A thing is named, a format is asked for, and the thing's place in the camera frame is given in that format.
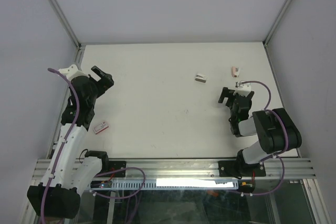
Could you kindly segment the white stapler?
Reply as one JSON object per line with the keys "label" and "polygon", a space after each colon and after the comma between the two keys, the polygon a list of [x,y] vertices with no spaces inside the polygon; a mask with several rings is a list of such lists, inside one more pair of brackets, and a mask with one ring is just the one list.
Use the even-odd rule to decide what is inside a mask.
{"label": "white stapler", "polygon": [[207,76],[205,76],[203,74],[200,74],[200,73],[197,73],[196,76],[195,76],[195,81],[206,83]]}

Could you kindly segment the red white staple box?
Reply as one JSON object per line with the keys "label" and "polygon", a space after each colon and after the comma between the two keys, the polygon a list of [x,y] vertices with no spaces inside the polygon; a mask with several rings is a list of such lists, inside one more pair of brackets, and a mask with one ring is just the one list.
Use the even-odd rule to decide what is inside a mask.
{"label": "red white staple box", "polygon": [[103,132],[104,130],[108,129],[109,128],[109,125],[106,121],[103,121],[99,124],[97,124],[94,128],[93,128],[93,131],[95,134],[99,134],[101,132]]}

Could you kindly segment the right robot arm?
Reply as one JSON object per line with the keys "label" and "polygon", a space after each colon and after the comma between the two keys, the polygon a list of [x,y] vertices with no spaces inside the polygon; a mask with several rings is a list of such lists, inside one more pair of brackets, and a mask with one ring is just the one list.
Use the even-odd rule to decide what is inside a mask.
{"label": "right robot arm", "polygon": [[235,137],[255,135],[257,141],[238,151],[235,160],[219,161],[220,177],[265,177],[264,161],[302,145],[301,133],[284,108],[249,114],[253,96],[254,92],[248,87],[222,88],[218,103],[225,103],[230,110],[228,121],[232,134]]}

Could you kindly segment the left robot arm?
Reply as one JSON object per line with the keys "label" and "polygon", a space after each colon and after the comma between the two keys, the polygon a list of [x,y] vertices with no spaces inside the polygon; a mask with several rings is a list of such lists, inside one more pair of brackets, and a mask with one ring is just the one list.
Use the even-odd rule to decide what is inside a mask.
{"label": "left robot arm", "polygon": [[46,218],[73,219],[81,196],[96,176],[110,170],[108,154],[89,151],[77,170],[73,170],[81,142],[94,117],[96,99],[114,85],[112,75],[97,66],[93,71],[99,80],[85,74],[77,65],[50,72],[59,75],[69,86],[70,97],[61,116],[60,136],[52,159],[37,186],[30,186],[27,198],[44,223]]}

